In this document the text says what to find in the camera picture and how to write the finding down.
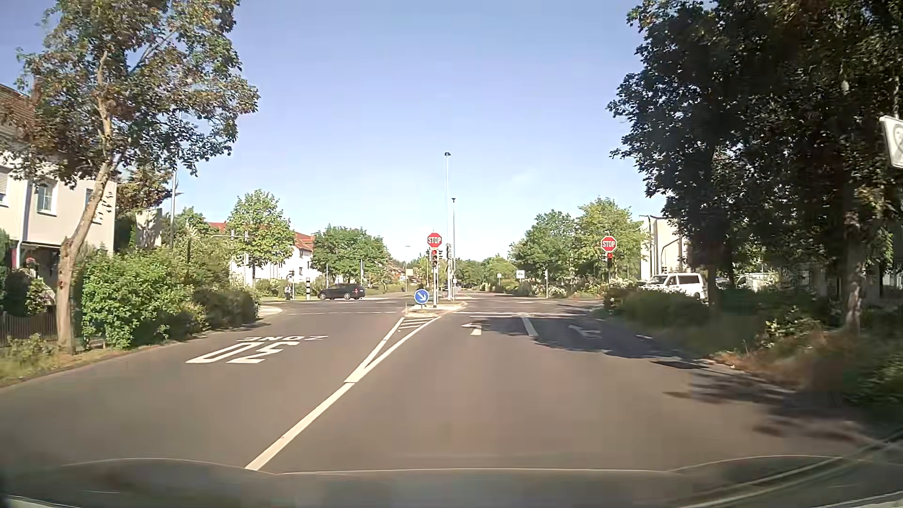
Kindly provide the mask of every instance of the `fence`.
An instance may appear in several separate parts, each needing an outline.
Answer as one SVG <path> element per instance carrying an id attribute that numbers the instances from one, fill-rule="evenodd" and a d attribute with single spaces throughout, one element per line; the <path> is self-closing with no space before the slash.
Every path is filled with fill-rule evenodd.
<path id="1" fill-rule="evenodd" d="M 6 312 L 0 315 L 0 346 L 7 346 L 8 340 L 27 339 L 38 334 L 44 340 L 56 339 L 56 315 L 44 312 L 37 315 L 20 317 Z"/>

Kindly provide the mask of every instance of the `white road sign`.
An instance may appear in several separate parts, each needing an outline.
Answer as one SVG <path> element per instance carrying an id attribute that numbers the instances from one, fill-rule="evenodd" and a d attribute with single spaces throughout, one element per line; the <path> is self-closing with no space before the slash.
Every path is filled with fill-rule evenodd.
<path id="1" fill-rule="evenodd" d="M 885 115 L 880 122 L 890 165 L 903 169 L 903 120 Z"/>

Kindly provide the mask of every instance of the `sky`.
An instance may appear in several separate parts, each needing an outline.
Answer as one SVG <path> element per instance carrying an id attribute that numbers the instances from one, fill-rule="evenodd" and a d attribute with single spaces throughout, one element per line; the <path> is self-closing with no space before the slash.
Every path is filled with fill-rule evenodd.
<path id="1" fill-rule="evenodd" d="M 299 232 L 363 227 L 412 259 L 431 231 L 451 241 L 449 152 L 463 259 L 505 256 L 538 213 L 597 197 L 659 214 L 664 198 L 609 155 L 628 124 L 606 106 L 640 69 L 637 2 L 246 0 L 232 40 L 259 110 L 232 156 L 181 174 L 176 208 L 224 221 L 263 189 Z M 41 49 L 50 4 L 0 0 L 0 83 L 21 73 L 14 48 Z"/>

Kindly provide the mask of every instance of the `white van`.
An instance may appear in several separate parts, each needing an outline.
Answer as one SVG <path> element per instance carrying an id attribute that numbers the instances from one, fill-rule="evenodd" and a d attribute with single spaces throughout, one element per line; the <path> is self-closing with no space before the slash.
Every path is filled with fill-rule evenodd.
<path id="1" fill-rule="evenodd" d="M 656 291 L 679 291 L 688 296 L 705 299 L 705 280 L 698 273 L 663 273 L 652 277 L 642 287 Z"/>

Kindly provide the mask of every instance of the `road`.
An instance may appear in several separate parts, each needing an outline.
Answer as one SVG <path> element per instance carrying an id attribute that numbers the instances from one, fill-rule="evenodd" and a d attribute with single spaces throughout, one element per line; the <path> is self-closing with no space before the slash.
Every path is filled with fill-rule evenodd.
<path id="1" fill-rule="evenodd" d="M 868 441 L 845 411 L 673 355 L 590 303 L 468 296 L 435 318 L 391 297 L 282 303 L 241 330 L 4 388 L 0 467 L 669 469 Z"/>

